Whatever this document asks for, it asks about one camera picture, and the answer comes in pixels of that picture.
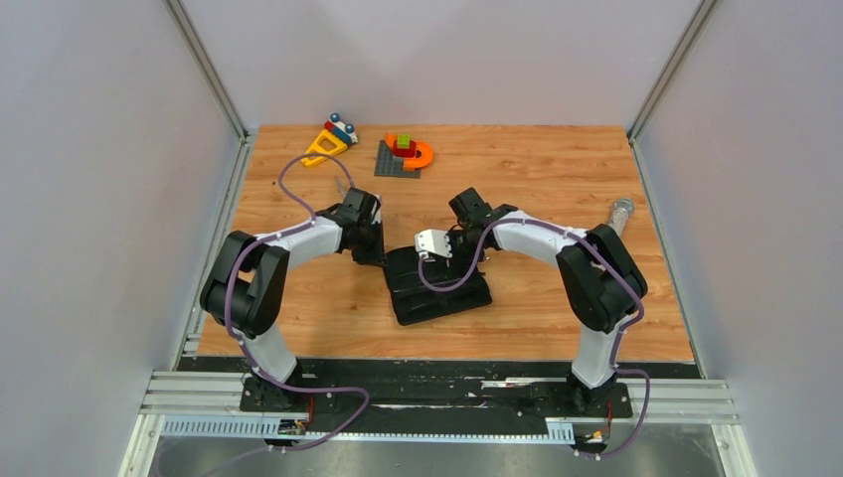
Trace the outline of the silver scissors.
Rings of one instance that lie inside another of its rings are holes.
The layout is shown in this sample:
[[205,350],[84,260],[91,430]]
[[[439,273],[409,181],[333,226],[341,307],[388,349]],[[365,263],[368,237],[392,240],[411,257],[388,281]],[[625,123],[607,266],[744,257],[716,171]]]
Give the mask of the silver scissors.
[[340,193],[340,195],[342,197],[345,197],[347,195],[348,191],[349,191],[349,187],[338,176],[335,177],[335,183],[336,183],[336,186],[337,186],[337,189],[338,189],[338,192]]

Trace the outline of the black zip tool case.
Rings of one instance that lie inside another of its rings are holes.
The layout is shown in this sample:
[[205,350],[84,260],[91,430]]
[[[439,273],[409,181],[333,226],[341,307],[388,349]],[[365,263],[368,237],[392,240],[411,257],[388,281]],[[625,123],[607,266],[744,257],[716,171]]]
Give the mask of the black zip tool case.
[[432,260],[412,246],[389,251],[384,273],[397,322],[410,326],[490,305],[489,285],[472,260],[471,251]]

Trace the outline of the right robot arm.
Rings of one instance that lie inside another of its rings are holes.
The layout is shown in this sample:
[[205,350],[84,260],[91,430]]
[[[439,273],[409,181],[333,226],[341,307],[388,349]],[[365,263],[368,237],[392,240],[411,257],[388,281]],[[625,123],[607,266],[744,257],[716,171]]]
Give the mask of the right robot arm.
[[618,374],[622,335],[644,317],[648,284],[619,234],[600,224],[590,230],[552,224],[504,204],[491,207],[469,188],[448,203],[472,250],[474,269],[487,248],[520,253],[558,268],[569,305],[581,323],[570,371],[568,401],[593,414],[607,401]]

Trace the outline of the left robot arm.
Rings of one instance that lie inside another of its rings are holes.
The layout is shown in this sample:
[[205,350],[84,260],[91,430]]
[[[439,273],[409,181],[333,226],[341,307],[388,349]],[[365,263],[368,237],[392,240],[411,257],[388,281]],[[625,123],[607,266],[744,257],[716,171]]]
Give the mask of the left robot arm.
[[386,263],[382,201],[358,188],[301,225],[264,235],[229,233],[199,295],[199,304],[244,352],[266,397],[281,410],[297,408],[306,388],[301,367],[277,326],[288,272],[315,258],[351,252],[361,265]]

